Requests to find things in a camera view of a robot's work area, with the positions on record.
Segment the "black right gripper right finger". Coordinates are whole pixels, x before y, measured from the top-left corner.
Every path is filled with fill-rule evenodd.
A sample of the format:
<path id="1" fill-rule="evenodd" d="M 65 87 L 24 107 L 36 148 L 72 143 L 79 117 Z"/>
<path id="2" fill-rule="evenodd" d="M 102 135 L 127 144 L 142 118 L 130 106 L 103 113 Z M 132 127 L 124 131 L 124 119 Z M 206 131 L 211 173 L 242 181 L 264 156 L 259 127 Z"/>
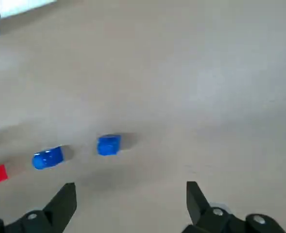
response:
<path id="1" fill-rule="evenodd" d="M 250 214 L 241 220 L 221 207 L 213 207 L 197 182 L 186 183 L 186 205 L 192 223 L 185 233 L 285 233 L 273 218 Z"/>

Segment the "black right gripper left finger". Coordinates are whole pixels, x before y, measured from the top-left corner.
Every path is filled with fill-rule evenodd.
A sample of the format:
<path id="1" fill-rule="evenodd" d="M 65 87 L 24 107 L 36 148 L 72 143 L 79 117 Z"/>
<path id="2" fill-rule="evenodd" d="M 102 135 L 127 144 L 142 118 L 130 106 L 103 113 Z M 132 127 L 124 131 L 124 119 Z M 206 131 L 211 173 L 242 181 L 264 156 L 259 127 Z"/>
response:
<path id="1" fill-rule="evenodd" d="M 30 211 L 8 225 L 0 219 L 0 233 L 62 233 L 76 209 L 76 185 L 66 183 L 42 210 Z"/>

